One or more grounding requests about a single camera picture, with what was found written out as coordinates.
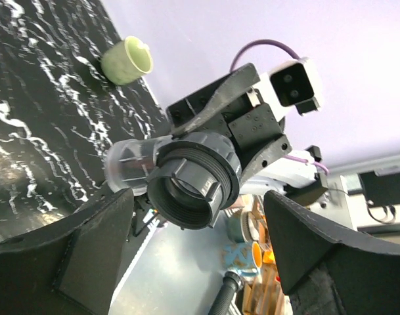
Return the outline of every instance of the black and white marble pattern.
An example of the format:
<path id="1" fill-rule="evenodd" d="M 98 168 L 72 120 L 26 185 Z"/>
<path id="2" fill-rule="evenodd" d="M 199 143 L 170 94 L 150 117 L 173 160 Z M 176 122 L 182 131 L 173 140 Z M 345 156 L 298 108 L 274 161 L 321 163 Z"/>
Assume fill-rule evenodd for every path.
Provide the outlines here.
<path id="1" fill-rule="evenodd" d="M 99 0 L 0 0 L 0 241 L 85 202 L 112 143 L 167 133 L 143 80 L 102 75 L 119 40 Z"/>

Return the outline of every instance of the gray table surface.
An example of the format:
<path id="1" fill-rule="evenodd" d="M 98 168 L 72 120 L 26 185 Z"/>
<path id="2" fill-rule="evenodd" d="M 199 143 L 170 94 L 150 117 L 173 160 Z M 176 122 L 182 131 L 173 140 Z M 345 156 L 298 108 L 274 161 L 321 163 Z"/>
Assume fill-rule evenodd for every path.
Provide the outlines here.
<path id="1" fill-rule="evenodd" d="M 222 284 L 221 250 L 229 242 L 223 213 L 213 229 L 182 231 L 170 224 L 157 231 L 109 315 L 207 314 Z"/>

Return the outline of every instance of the purple cable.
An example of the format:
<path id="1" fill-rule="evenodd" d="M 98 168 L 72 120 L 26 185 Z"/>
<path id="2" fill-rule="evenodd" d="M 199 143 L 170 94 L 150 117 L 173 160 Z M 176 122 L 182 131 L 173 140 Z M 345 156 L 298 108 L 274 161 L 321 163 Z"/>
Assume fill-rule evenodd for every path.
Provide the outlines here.
<path id="1" fill-rule="evenodd" d="M 301 159 L 300 157 L 296 157 L 296 156 L 284 156 L 284 158 L 285 159 L 290 159 L 290 160 L 296 161 L 296 162 L 301 162 L 301 163 L 304 163 L 304 164 L 308 164 L 309 163 L 309 161 L 307 159 Z M 311 164 L 315 165 L 319 169 L 322 169 L 324 171 L 325 175 L 328 175 L 330 173 L 330 170 L 324 164 L 321 164 L 321 163 L 316 162 L 316 161 L 311 163 Z"/>
<path id="2" fill-rule="evenodd" d="M 232 61 L 230 72 L 234 70 L 236 63 L 238 62 L 239 58 L 246 52 L 248 49 L 258 46 L 258 45 L 270 45 L 278 47 L 288 53 L 293 59 L 299 59 L 299 55 L 294 52 L 288 45 L 281 43 L 280 41 L 275 41 L 273 39 L 258 39 L 256 41 L 252 41 L 245 46 L 243 46 L 239 52 L 236 54 L 235 58 Z"/>

